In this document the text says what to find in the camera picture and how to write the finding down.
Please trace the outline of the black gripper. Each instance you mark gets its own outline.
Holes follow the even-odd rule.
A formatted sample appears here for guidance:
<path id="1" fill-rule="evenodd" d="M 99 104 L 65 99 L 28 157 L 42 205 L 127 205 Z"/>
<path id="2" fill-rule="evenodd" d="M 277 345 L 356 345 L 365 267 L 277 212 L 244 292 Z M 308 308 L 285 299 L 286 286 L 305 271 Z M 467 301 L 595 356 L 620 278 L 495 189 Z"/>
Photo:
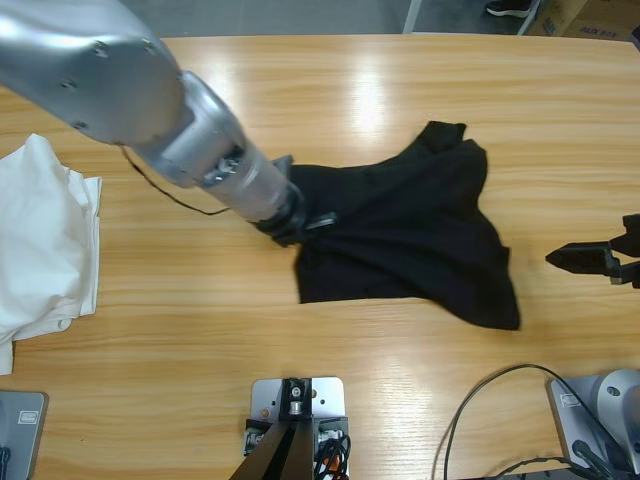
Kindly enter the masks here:
<path id="1" fill-rule="evenodd" d="M 639 289 L 639 214 L 625 215 L 622 223 L 625 232 L 609 243 L 568 243 L 547 254 L 545 260 L 570 273 L 603 275 L 612 278 L 612 284 L 631 284 Z M 612 251 L 630 261 L 622 262 Z"/>
<path id="2" fill-rule="evenodd" d="M 334 227 L 338 222 L 335 212 L 316 216 L 309 214 L 303 193 L 290 181 L 293 163 L 294 159 L 291 155 L 272 161 L 272 164 L 289 181 L 285 201 L 273 217 L 252 223 L 258 231 L 269 236 L 281 247 L 304 244 L 315 234 Z"/>

